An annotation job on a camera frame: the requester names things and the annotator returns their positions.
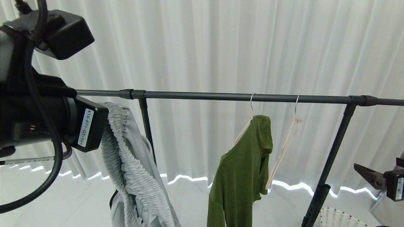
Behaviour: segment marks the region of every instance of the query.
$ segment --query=rack leg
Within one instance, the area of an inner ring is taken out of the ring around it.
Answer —
[[[345,132],[347,131],[351,117],[354,114],[355,107],[356,105],[348,104],[345,108],[344,116],[342,118],[341,124],[339,125],[334,143],[332,144],[330,154],[328,155],[323,172],[321,173],[309,208],[307,209],[306,215],[303,218],[302,227],[313,227],[314,222],[316,221],[317,216],[319,215],[320,210],[325,202],[327,194],[330,190],[330,186],[326,185],[325,182],[328,174],[330,173],[335,157],[337,156],[338,149],[341,145],[342,139],[344,138]]]
[[[150,119],[149,112],[147,111],[147,101],[146,98],[139,98],[139,106],[142,111],[143,125],[145,127],[146,138],[149,140],[151,145],[151,150],[153,151],[153,159],[154,163],[156,162],[156,154],[154,153],[154,145],[153,145],[153,137],[152,137],[152,129],[150,128]]]

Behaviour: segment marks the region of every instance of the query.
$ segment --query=green garment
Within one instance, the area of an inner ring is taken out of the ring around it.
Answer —
[[[272,152],[271,120],[254,116],[250,125],[220,159],[209,193],[208,227],[250,227],[253,202],[267,194]]]

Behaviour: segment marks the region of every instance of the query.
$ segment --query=metal hook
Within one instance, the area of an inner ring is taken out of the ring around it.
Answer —
[[[251,95],[251,99],[250,99],[251,115],[254,114],[254,108],[253,108],[253,96],[254,96],[254,94],[255,94],[255,93],[253,93],[253,94]]]
[[[297,107],[297,101],[299,100],[299,96],[300,95],[297,95],[297,99],[296,99],[296,103],[295,103],[295,115],[296,115],[296,107]]]

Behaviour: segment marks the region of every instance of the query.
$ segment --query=white floor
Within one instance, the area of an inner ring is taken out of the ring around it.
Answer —
[[[18,199],[38,187],[47,175],[44,170],[0,168],[1,204]],[[208,193],[205,181],[192,182],[179,179],[167,185],[170,200],[183,227],[205,227],[208,210]],[[109,199],[114,186],[101,176],[83,181],[71,174],[59,176],[54,185],[29,205],[0,216],[0,226],[7,227],[111,227]],[[301,226],[311,200],[305,189],[288,191],[273,186],[268,195],[253,206],[254,227]],[[353,194],[341,191],[338,198],[328,196],[325,206],[343,210],[353,217],[377,226],[370,214],[374,200],[367,193]]]

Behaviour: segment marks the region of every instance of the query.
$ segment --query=black metal rack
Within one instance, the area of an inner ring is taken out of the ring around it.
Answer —
[[[145,91],[145,90],[77,90],[78,95],[82,96],[104,96],[104,97],[121,97],[124,99],[138,99],[143,117],[143,124],[147,139],[150,141],[154,161],[156,156],[154,153],[152,131],[150,128],[149,114],[147,111],[146,99],[196,99],[196,100],[223,100],[223,101],[260,101],[260,102],[285,102],[294,103],[297,95],[265,95],[265,94],[235,94],[235,93],[207,93],[207,92],[163,92],[163,91]],[[317,187],[314,191],[313,198],[307,209],[306,215],[302,221],[302,227],[313,227],[318,214],[325,202],[330,191],[330,186],[326,184],[326,179],[330,173],[332,164],[338,153],[338,149],[344,138],[348,124],[355,111],[356,106],[373,106],[373,105],[395,105],[404,106],[403,99],[379,99],[376,97],[361,96],[315,96],[315,95],[299,95],[299,103],[334,103],[346,104],[345,112],[338,132],[335,136],[330,153],[321,173]]]

